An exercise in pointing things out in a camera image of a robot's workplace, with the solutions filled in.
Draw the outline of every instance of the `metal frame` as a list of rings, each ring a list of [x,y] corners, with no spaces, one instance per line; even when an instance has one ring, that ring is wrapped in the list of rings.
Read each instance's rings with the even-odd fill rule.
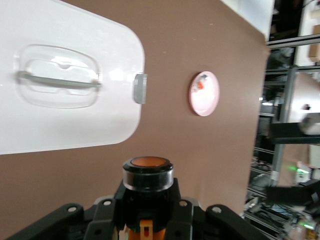
[[[275,154],[274,151],[263,149],[263,148],[260,148],[260,147],[254,147],[253,150],[256,150],[256,151],[259,151],[259,152],[263,152],[263,153],[266,153],[266,154]]]
[[[259,112],[259,116],[262,117],[274,117],[275,114],[274,113],[263,113],[263,112]]]
[[[284,88],[284,103],[281,108],[280,112],[280,123],[286,123],[289,120],[289,113],[292,103],[292,96],[295,86],[295,79],[296,79],[296,68],[289,68],[287,71],[287,80],[285,83]],[[282,165],[282,158],[284,154],[285,145],[284,144],[277,144],[274,148],[274,155],[272,159],[272,171],[273,172],[280,172],[281,165]],[[274,186],[278,183],[278,179],[271,179],[271,185]]]
[[[298,37],[277,40],[277,41],[268,41],[266,44],[270,49],[280,49],[280,48],[317,44],[319,42],[320,42],[320,33],[306,35],[306,36],[298,36]]]
[[[256,173],[259,173],[259,174],[271,175],[271,172],[270,172],[270,171],[262,170],[262,169],[259,169],[259,168],[254,167],[254,166],[251,167],[251,171],[256,172]]]
[[[255,221],[257,222],[258,224],[261,224],[269,229],[271,229],[272,231],[276,232],[276,233],[280,233],[281,231],[277,228],[275,228],[274,226],[271,226],[270,224],[267,224],[266,222],[260,220],[259,218],[257,218],[254,214],[250,213],[250,212],[244,212],[243,213],[243,216],[252,220],[252,221]]]
[[[285,86],[285,81],[266,81],[264,83],[265,86]]]
[[[248,187],[247,190],[252,192],[252,193],[254,193],[254,194],[256,194],[256,195],[258,195],[258,196],[260,196],[260,197],[263,197],[263,198],[267,197],[267,195],[265,193],[263,193],[262,191],[253,189],[252,187]]]
[[[264,235],[266,235],[269,239],[271,239],[271,240],[279,240],[278,238],[276,238],[276,237],[272,236],[271,234],[269,234],[269,233],[267,233],[267,232],[259,229],[258,227],[256,227],[256,226],[254,226],[254,227],[255,227],[256,229],[258,229],[260,232],[262,232]]]
[[[310,72],[319,72],[320,66],[295,66],[294,67],[299,73],[310,73]],[[268,69],[265,71],[265,75],[286,75],[288,74],[289,68],[286,69]]]

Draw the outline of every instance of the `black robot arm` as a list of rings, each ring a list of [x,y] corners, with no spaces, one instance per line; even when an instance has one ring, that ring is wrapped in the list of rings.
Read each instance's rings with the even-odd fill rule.
[[[85,211],[66,204],[7,240],[117,240],[125,226],[128,240],[268,239],[224,205],[204,211],[197,201],[182,199],[168,160],[141,166],[133,164],[136,159],[124,164],[125,176],[113,197]]]

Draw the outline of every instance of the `white wall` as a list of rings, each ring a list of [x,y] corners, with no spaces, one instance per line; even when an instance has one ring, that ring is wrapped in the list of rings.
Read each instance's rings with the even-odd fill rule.
[[[317,1],[311,1],[303,8],[301,22],[299,27],[299,36],[306,36],[313,34],[314,25],[320,24],[320,19],[314,19],[311,16],[311,12],[313,10],[319,9],[316,6]],[[314,65],[315,63],[310,61],[309,59],[309,50],[310,45],[299,46],[297,48],[297,52],[294,59],[294,64],[298,66],[310,66]]]
[[[269,39],[275,0],[221,0]]]
[[[305,104],[309,104],[311,109],[304,110]],[[294,81],[289,123],[299,123],[309,113],[320,113],[320,83],[306,73],[298,73]]]

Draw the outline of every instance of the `white container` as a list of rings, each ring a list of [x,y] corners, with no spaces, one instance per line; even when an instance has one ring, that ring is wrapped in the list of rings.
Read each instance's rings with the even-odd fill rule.
[[[310,17],[312,19],[320,19],[320,9],[315,9],[315,10],[311,11]]]
[[[134,133],[145,56],[129,28],[59,0],[2,0],[0,26],[0,154]]]
[[[299,127],[306,135],[320,135],[320,112],[308,113]]]

